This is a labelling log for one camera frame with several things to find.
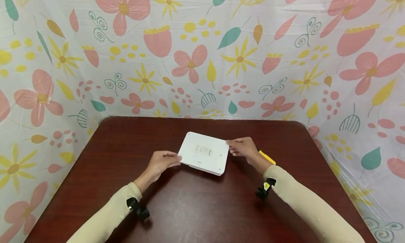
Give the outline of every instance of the hand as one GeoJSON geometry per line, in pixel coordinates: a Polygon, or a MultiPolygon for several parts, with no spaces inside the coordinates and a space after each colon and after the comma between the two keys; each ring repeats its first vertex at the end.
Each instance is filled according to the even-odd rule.
{"type": "Polygon", "coordinates": [[[134,181],[139,191],[143,193],[160,175],[172,166],[180,165],[181,156],[169,151],[156,151],[153,153],[146,170],[134,181]]]}

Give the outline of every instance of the yellow flower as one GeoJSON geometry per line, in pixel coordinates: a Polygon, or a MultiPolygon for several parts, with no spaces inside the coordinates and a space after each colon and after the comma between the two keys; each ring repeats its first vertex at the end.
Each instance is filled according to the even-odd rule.
{"type": "Polygon", "coordinates": [[[149,95],[151,95],[151,90],[149,89],[149,87],[151,87],[153,90],[156,91],[156,88],[153,85],[161,86],[162,84],[150,80],[152,76],[155,74],[155,71],[152,71],[151,73],[149,73],[148,76],[146,76],[146,70],[145,67],[143,66],[143,63],[141,63],[141,68],[142,68],[142,75],[136,69],[136,73],[138,74],[139,78],[128,78],[128,79],[132,80],[135,83],[143,83],[141,86],[141,90],[139,92],[142,92],[143,89],[146,87],[149,95]]]}
{"type": "Polygon", "coordinates": [[[315,75],[315,73],[318,69],[318,65],[319,64],[315,65],[314,69],[312,70],[312,72],[309,76],[308,76],[308,71],[305,71],[304,80],[291,81],[292,83],[299,85],[299,87],[297,89],[295,89],[292,93],[295,93],[296,91],[301,89],[301,91],[300,91],[300,95],[301,95],[301,93],[304,91],[305,87],[307,87],[307,90],[309,91],[309,89],[311,89],[311,85],[314,85],[314,86],[319,85],[319,83],[313,81],[315,78],[319,77],[323,73],[323,71],[322,71],[322,72],[318,72],[315,75]]]}
{"type": "Polygon", "coordinates": [[[225,59],[226,61],[228,61],[228,62],[230,62],[230,63],[236,62],[234,65],[232,65],[232,67],[230,68],[229,72],[228,72],[226,75],[228,75],[229,73],[231,73],[231,72],[235,69],[235,67],[236,67],[236,77],[238,77],[240,65],[242,65],[242,69],[246,72],[246,65],[245,65],[245,63],[248,64],[248,65],[250,65],[250,66],[256,67],[256,64],[254,64],[253,62],[251,62],[251,61],[249,61],[249,60],[246,59],[246,57],[250,56],[250,54],[252,54],[253,52],[255,52],[256,49],[257,49],[257,48],[253,48],[253,49],[251,49],[250,51],[248,51],[248,52],[245,54],[246,46],[248,45],[248,43],[247,43],[248,41],[247,41],[247,40],[248,40],[248,37],[246,36],[246,39],[245,39],[245,41],[243,42],[242,48],[240,49],[240,53],[239,53],[238,46],[235,45],[235,57],[227,57],[227,56],[221,55],[221,56],[223,57],[223,59],[225,59]]]}
{"type": "Polygon", "coordinates": [[[63,49],[62,52],[59,50],[58,46],[56,45],[56,43],[52,40],[51,37],[49,37],[51,45],[53,46],[53,49],[55,51],[52,51],[52,54],[56,57],[56,59],[58,59],[58,63],[56,64],[56,68],[60,69],[63,66],[63,71],[66,74],[66,70],[70,73],[70,75],[72,75],[73,77],[76,77],[74,75],[74,73],[72,72],[72,69],[70,69],[69,65],[71,65],[72,67],[78,68],[77,64],[75,64],[73,61],[83,61],[82,58],[80,57],[67,57],[66,53],[68,52],[68,48],[69,48],[69,42],[67,41],[64,45],[63,45],[63,49]]]}
{"type": "Polygon", "coordinates": [[[154,114],[156,117],[165,117],[165,116],[167,115],[167,113],[164,113],[164,114],[161,115],[159,109],[157,109],[157,112],[156,112],[156,113],[153,112],[153,114],[154,114]]]}
{"type": "Polygon", "coordinates": [[[357,211],[361,215],[363,215],[363,211],[360,208],[360,203],[364,203],[368,206],[373,206],[373,204],[370,201],[367,201],[364,199],[364,197],[366,197],[370,194],[371,190],[360,191],[359,187],[356,186],[355,188],[352,188],[352,187],[349,187],[348,185],[346,185],[345,183],[342,183],[342,187],[344,188],[344,190],[346,191],[350,200],[352,201],[352,203],[356,207],[357,211]]]}
{"type": "Polygon", "coordinates": [[[169,16],[171,20],[173,20],[172,9],[173,11],[175,11],[175,13],[177,13],[175,6],[183,6],[180,2],[174,0],[154,0],[154,1],[156,1],[159,4],[166,5],[165,8],[163,9],[162,17],[165,16],[166,11],[169,10],[169,16]]]}
{"type": "Polygon", "coordinates": [[[394,13],[395,9],[398,7],[398,10],[401,12],[403,8],[403,3],[405,0],[386,0],[388,2],[393,2],[388,8],[386,8],[384,11],[382,11],[381,14],[384,14],[387,12],[389,9],[391,9],[390,14],[388,15],[388,19],[392,16],[392,13],[394,13]]]}
{"type": "Polygon", "coordinates": [[[0,168],[0,174],[5,174],[1,180],[0,180],[0,189],[2,189],[10,180],[10,177],[13,177],[13,183],[14,187],[17,191],[17,193],[20,192],[20,182],[18,181],[17,175],[28,178],[28,179],[36,179],[34,176],[32,176],[29,173],[21,171],[21,169],[27,169],[31,168],[33,166],[36,166],[36,163],[27,163],[26,162],[34,157],[35,154],[37,154],[38,150],[33,150],[29,155],[27,155],[25,158],[23,158],[20,162],[17,162],[18,159],[18,146],[17,144],[13,145],[13,161],[11,162],[8,160],[5,156],[0,155],[0,166],[4,166],[6,169],[0,168]]]}

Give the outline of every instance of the white device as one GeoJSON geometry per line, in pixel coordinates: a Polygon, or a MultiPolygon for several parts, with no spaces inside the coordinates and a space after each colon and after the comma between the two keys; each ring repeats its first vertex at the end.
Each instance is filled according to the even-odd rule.
{"type": "Polygon", "coordinates": [[[185,165],[221,176],[225,171],[228,150],[225,140],[188,132],[178,155],[185,165]]]}

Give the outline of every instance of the dark red wooden table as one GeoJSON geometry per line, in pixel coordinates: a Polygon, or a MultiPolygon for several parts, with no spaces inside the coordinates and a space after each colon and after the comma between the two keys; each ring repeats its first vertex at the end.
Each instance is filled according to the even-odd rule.
{"type": "MultiPolygon", "coordinates": [[[[26,242],[66,242],[125,184],[146,168],[155,150],[178,152],[188,131],[257,147],[309,187],[365,241],[375,242],[304,126],[287,121],[112,117],[104,120],[40,217],[26,242]]],[[[255,196],[262,177],[242,158],[228,157],[214,176],[188,166],[167,170],[144,194],[151,217],[131,213],[108,242],[318,242],[274,193],[255,196]]]]}

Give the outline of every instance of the beige sleeve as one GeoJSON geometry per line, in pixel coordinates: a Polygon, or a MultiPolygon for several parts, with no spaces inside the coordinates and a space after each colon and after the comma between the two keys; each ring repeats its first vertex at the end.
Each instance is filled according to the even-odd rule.
{"type": "Polygon", "coordinates": [[[123,219],[129,214],[126,201],[134,197],[141,200],[142,194],[138,187],[131,182],[115,193],[108,203],[94,214],[67,243],[104,243],[110,237],[112,231],[117,228],[123,219]]]}
{"type": "Polygon", "coordinates": [[[277,182],[274,192],[314,230],[323,243],[364,243],[362,236],[317,194],[279,166],[270,166],[263,178],[277,182]]]}

